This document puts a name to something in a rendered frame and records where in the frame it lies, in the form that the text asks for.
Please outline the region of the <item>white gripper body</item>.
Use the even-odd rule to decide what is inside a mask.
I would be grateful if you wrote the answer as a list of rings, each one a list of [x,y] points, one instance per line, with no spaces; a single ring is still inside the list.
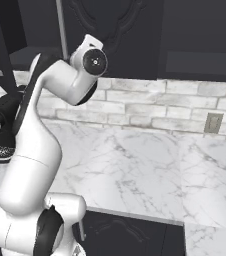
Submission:
[[[84,41],[85,41],[85,44],[90,47],[95,47],[98,49],[103,48],[103,43],[90,34],[85,35]]]

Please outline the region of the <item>dark plain cabinet door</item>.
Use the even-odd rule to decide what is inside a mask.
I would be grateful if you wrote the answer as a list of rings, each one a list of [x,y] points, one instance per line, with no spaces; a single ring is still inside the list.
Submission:
[[[226,82],[226,0],[165,0],[158,76]]]

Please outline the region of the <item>dark lower cabinet door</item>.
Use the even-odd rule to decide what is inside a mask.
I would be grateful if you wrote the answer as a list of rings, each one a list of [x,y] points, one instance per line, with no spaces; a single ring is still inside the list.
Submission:
[[[186,256],[182,226],[87,211],[73,226],[86,256]]]

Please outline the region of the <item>black coffee machine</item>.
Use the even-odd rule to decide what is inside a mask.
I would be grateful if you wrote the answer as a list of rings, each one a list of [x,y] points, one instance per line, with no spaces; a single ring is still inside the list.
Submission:
[[[16,142],[12,128],[25,88],[25,85],[17,87],[19,99],[12,98],[9,94],[0,97],[0,164],[9,163],[15,152]]]

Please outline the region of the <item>grey wall outlet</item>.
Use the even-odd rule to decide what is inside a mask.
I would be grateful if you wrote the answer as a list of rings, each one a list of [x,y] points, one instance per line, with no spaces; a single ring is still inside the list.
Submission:
[[[222,119],[223,115],[220,113],[208,113],[205,122],[204,132],[217,134],[220,130]]]

